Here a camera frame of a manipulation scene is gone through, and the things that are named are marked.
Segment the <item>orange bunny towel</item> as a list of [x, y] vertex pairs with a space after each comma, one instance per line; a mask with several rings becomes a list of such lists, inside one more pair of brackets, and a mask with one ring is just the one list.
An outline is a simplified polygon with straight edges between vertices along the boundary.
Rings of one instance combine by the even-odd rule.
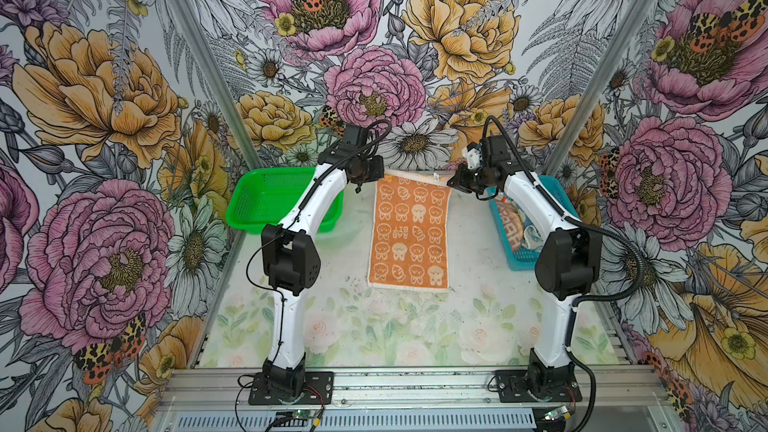
[[445, 292], [451, 190], [387, 174], [376, 184], [368, 284]]

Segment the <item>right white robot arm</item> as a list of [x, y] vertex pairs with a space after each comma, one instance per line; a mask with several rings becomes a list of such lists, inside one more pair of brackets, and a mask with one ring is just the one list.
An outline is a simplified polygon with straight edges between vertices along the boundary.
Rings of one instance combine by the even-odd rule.
[[529, 354], [526, 373], [506, 388], [545, 401], [579, 398], [571, 342], [577, 298], [597, 280], [602, 239], [578, 224], [579, 219], [544, 187], [540, 178], [513, 160], [501, 136], [469, 143], [466, 159], [448, 186], [477, 195], [493, 187], [511, 199], [537, 229], [544, 244], [535, 263], [539, 286], [552, 303], [542, 312], [539, 339]]

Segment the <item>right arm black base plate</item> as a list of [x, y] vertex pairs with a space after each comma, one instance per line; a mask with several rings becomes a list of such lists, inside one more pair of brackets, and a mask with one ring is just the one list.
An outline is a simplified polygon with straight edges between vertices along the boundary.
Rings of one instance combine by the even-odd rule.
[[498, 370], [491, 379], [491, 390], [502, 403], [582, 401], [575, 374], [567, 367], [536, 372], [533, 370]]

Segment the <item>green plastic basket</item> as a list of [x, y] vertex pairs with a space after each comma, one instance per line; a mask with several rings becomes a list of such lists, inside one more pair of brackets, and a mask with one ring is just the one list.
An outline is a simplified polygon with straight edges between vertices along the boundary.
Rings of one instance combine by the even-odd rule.
[[235, 187], [226, 223], [260, 235], [265, 225], [277, 225], [300, 203], [314, 174], [314, 167], [264, 168], [246, 173]]

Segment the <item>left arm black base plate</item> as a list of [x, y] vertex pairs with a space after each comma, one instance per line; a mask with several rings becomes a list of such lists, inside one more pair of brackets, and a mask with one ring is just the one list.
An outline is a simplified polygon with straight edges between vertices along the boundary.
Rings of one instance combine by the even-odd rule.
[[283, 370], [265, 375], [259, 372], [250, 386], [248, 404], [252, 406], [329, 405], [335, 374], [330, 371], [299, 371], [286, 375]]

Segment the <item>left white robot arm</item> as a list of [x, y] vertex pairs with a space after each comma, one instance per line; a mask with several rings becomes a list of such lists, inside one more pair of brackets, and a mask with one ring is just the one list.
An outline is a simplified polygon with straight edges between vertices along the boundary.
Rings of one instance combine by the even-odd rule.
[[358, 187], [384, 177], [378, 144], [392, 130], [385, 119], [369, 126], [347, 125], [342, 138], [323, 151], [313, 175], [288, 214], [261, 232], [259, 253], [273, 297], [272, 346], [251, 397], [261, 394], [283, 403], [296, 403], [310, 390], [303, 342], [305, 291], [320, 275], [321, 258], [315, 244], [323, 218], [348, 184]]

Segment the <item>teal plastic basket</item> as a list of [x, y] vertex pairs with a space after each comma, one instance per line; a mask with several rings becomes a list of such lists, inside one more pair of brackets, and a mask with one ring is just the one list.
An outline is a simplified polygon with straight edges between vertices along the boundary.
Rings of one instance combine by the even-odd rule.
[[491, 202], [490, 210], [512, 271], [530, 271], [535, 267], [544, 240], [524, 212], [502, 192]]

